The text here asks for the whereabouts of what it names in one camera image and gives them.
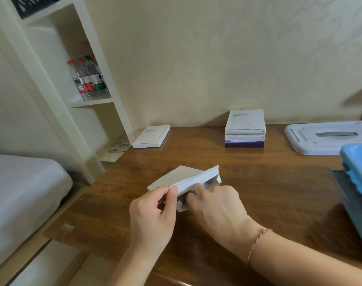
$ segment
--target purple box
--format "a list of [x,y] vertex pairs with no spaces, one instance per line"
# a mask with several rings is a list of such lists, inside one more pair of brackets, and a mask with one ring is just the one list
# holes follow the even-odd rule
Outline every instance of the purple box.
[[263,148],[264,141],[231,141],[225,140],[226,148]]

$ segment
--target bed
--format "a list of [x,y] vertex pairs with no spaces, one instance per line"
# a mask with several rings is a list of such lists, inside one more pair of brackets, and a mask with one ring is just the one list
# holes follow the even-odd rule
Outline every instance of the bed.
[[59,207],[68,173],[45,158],[0,154],[0,265]]

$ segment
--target plastic storage box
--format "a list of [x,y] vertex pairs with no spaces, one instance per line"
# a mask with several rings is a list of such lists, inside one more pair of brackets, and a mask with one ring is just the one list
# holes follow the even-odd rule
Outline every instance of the plastic storage box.
[[341,202],[362,238],[362,144],[346,144],[340,150],[345,177],[337,182],[342,190]]

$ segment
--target desk surface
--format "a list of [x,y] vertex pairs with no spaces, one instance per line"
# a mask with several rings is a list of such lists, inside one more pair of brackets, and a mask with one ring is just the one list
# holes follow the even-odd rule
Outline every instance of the desk surface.
[[[129,148],[45,235],[118,261],[129,244],[133,199],[179,165],[219,165],[222,184],[239,192],[261,225],[362,268],[362,241],[327,169],[340,168],[340,157],[296,153],[284,127],[267,126],[264,149],[225,148],[223,127],[172,128],[160,148]],[[176,220],[156,273],[191,285],[269,285],[212,240],[190,211]]]

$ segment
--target bracelet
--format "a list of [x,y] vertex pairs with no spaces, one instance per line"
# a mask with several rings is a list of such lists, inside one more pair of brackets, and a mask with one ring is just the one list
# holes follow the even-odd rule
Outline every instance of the bracelet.
[[260,237],[264,235],[265,232],[267,231],[272,231],[270,228],[265,228],[263,229],[263,231],[260,233],[260,235],[256,238],[254,244],[252,245],[251,247],[251,250],[250,250],[250,253],[248,254],[248,258],[247,258],[247,264],[250,266],[250,257],[251,257],[251,253],[252,253],[252,250],[254,249],[256,243],[259,241]]

